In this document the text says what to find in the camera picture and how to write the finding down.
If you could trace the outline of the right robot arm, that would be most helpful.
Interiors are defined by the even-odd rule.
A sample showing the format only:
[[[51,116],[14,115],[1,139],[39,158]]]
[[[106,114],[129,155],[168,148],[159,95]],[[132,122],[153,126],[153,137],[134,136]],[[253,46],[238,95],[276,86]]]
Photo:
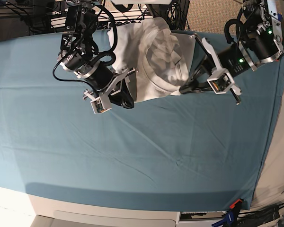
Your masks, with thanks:
[[[93,40],[93,34],[99,25],[100,14],[93,9],[97,7],[105,12],[111,22],[113,44],[109,50],[100,51]],[[117,46],[117,26],[113,15],[101,3],[94,0],[73,0],[67,11],[65,30],[62,34],[57,64],[65,71],[74,73],[79,82],[89,88],[83,92],[83,99],[89,99],[93,112],[102,114],[118,105],[125,109],[134,108],[134,100],[128,90],[125,78],[135,69],[124,67],[120,72],[109,69],[116,61],[114,50]]]

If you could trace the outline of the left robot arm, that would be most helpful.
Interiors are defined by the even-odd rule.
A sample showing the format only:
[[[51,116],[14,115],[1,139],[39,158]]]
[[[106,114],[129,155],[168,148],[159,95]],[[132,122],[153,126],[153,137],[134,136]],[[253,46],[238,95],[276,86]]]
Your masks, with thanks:
[[[224,35],[230,46],[216,52],[207,38],[193,34],[205,56],[180,87],[181,94],[213,91],[221,95],[230,91],[239,105],[242,91],[234,78],[279,60],[284,53],[281,22],[273,0],[243,1],[237,18],[225,24]]]

